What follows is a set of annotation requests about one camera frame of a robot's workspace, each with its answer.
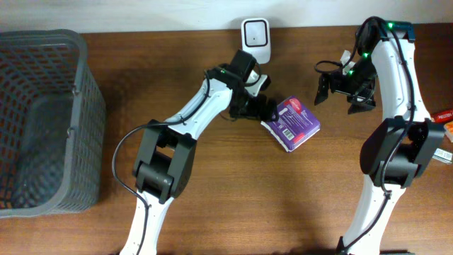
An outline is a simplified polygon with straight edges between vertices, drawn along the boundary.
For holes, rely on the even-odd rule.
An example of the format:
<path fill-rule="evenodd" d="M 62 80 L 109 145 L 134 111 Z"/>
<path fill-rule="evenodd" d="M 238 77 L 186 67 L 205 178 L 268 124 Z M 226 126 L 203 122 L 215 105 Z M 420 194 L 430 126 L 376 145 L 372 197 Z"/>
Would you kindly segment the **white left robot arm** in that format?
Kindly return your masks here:
<path fill-rule="evenodd" d="M 150 120 L 130 130 L 121 142 L 143 133 L 132 166 L 134 187 L 126 187 L 137 204 L 121 254 L 156 254 L 159 234 L 171 203 L 188 184 L 197 141 L 222 112 L 231 120 L 277 120 L 277 104 L 263 91 L 271 79 L 263 73 L 268 60 L 237 50 L 229 63 L 203 72 L 198 92 L 175 115 L 163 122 Z"/>

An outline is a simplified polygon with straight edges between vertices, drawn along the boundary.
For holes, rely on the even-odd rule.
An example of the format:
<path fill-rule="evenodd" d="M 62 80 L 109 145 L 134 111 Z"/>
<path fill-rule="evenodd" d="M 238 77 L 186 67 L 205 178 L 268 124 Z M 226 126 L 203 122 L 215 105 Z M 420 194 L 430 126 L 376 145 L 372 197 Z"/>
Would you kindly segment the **green gum pack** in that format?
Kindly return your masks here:
<path fill-rule="evenodd" d="M 445 164 L 452 164 L 452 153 L 440 148 L 435 150 L 432 158 Z"/>

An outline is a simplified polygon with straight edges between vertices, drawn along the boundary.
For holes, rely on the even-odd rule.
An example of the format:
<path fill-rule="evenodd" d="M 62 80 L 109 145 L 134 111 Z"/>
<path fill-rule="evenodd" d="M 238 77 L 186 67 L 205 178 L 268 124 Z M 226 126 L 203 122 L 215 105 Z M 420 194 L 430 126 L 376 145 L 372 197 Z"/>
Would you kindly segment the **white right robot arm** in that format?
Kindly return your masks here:
<path fill-rule="evenodd" d="M 350 114 L 375 108 L 382 99 L 382 122 L 360 151 L 364 177 L 353 221 L 340 237 L 337 254 L 379 254 L 389 218 L 401 196 L 423 175 L 445 129 L 434 123 L 418 87 L 413 25 L 370 16 L 357 29 L 353 55 L 320 74 L 315 104 L 331 93 L 347 97 Z"/>

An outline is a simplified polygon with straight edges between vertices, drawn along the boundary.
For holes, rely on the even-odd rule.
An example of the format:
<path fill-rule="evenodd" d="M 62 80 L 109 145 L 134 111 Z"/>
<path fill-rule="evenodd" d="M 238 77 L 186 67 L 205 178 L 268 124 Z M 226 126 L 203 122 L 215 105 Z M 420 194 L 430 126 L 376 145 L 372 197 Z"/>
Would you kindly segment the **purple red Carefree pack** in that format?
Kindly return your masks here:
<path fill-rule="evenodd" d="M 260 124 L 282 145 L 293 152 L 321 129 L 314 114 L 295 96 L 277 106 L 278 120 Z"/>

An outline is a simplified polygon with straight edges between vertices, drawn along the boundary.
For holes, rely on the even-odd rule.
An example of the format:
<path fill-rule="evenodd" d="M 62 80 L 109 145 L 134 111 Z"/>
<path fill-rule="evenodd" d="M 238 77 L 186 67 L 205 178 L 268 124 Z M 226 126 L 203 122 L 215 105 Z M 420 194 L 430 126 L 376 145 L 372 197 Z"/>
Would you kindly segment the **orange tissue pack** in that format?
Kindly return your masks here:
<path fill-rule="evenodd" d="M 444 124 L 445 136 L 450 142 L 453 142 L 453 121 Z"/>

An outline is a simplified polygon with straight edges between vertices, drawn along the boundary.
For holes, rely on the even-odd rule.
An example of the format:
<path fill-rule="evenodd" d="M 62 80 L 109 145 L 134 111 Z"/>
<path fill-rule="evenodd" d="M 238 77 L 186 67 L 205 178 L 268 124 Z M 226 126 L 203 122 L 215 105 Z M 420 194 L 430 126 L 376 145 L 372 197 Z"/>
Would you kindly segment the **red Nescafe sachet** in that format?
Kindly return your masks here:
<path fill-rule="evenodd" d="M 448 123 L 451 122 L 453 119 L 453 110 L 444 110 L 438 113 L 434 113 L 431 116 L 431 121 L 434 123 Z"/>

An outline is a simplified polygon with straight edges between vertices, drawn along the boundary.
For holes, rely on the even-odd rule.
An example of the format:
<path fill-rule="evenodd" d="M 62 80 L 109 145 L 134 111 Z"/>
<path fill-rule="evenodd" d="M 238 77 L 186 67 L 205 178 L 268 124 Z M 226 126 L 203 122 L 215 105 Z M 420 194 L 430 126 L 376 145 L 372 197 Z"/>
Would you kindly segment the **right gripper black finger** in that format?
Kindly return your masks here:
<path fill-rule="evenodd" d="M 358 101 L 355 100 L 352 96 L 348 96 L 347 102 L 350 103 L 348 115 L 370 111 L 376 107 L 376 102 L 372 99 L 368 101 Z"/>
<path fill-rule="evenodd" d="M 329 90 L 329 76 L 327 74 L 322 74 L 319 77 L 319 85 L 316 92 L 316 97 L 314 99 L 314 105 L 317 106 L 320 103 L 323 103 L 328 98 Z"/>

